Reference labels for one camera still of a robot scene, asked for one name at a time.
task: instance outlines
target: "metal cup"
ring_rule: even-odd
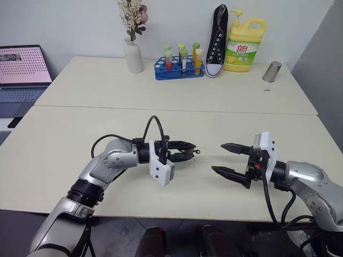
[[[277,61],[272,62],[269,65],[266,73],[264,73],[262,79],[264,81],[267,81],[267,82],[274,82],[275,81],[275,77],[277,76],[281,66],[282,66],[282,64],[277,62]]]

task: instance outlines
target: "blue test tube rack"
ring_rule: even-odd
[[[167,70],[165,58],[161,57],[155,62],[155,77],[156,80],[166,80],[166,79],[187,79],[187,78],[198,78],[204,76],[204,64],[202,62],[201,67],[198,69],[200,70],[199,74],[195,74],[196,68],[194,67],[194,61],[191,55],[187,56],[187,68],[186,72],[182,72],[180,67],[180,61],[178,60],[178,56],[173,56],[173,68],[171,70]]]

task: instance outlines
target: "table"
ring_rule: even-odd
[[[317,111],[285,65],[275,82],[262,80],[269,64],[249,72],[156,81],[153,64],[129,72],[124,59],[75,57],[36,105],[146,110],[309,114]]]
[[[34,106],[0,147],[0,208],[50,212],[89,162],[97,138],[108,133],[141,137],[151,115],[160,118],[171,140],[195,143],[201,154],[177,163],[166,187],[150,177],[146,164],[127,170],[105,191],[96,215],[270,221],[261,183],[246,190],[211,170],[223,165],[244,173],[247,157],[220,145],[251,145],[254,135],[266,130],[278,145],[279,160],[314,163],[343,185],[338,169],[343,155],[315,115]],[[155,124],[147,138],[159,138]],[[107,142],[100,142],[95,154]],[[271,188],[270,195],[279,219],[290,194]],[[301,214],[309,211],[297,199],[287,219]]]

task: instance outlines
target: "bottle handle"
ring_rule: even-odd
[[[266,30],[266,20],[262,18],[250,18],[246,23],[248,29],[253,29],[255,32],[260,32],[263,35]],[[251,24],[261,24],[261,28],[250,28]]]

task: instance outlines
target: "laptop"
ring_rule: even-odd
[[[51,82],[39,45],[0,47],[0,118],[23,117]]]

